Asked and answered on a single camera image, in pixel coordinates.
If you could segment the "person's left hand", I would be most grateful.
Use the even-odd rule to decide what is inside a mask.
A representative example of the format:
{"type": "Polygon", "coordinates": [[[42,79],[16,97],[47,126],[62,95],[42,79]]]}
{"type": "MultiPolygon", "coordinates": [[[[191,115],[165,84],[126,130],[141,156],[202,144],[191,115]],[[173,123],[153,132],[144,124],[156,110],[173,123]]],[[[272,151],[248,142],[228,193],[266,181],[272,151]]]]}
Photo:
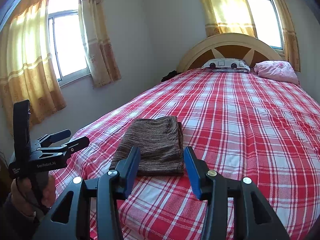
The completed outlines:
{"type": "MultiPolygon", "coordinates": [[[[36,207],[31,204],[29,194],[33,193],[31,182],[28,178],[23,180],[14,179],[11,184],[11,202],[14,207],[28,218],[34,218],[36,215],[36,207]]],[[[41,203],[50,208],[56,200],[55,178],[49,174],[48,184],[43,189],[43,198],[41,203]]]]}

